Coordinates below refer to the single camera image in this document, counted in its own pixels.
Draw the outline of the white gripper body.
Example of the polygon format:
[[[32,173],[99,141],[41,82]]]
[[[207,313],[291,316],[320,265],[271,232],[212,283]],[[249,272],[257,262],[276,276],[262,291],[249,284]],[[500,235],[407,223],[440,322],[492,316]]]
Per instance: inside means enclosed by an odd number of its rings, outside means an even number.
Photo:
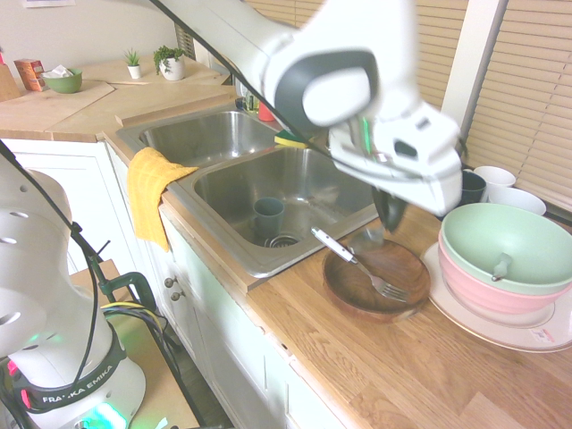
[[[346,122],[329,131],[342,172],[434,215],[461,197],[459,128],[426,102],[399,118]]]

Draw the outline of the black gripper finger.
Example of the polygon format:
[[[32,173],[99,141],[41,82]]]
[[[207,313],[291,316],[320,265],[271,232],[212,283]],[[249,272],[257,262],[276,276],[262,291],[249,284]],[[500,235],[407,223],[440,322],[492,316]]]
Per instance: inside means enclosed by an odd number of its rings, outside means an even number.
[[[389,195],[387,200],[387,230],[394,232],[399,227],[408,202],[401,198]]]
[[[380,219],[383,228],[389,230],[389,217],[390,217],[390,205],[388,197],[390,195],[385,191],[377,188],[372,188],[372,198],[374,205]]]

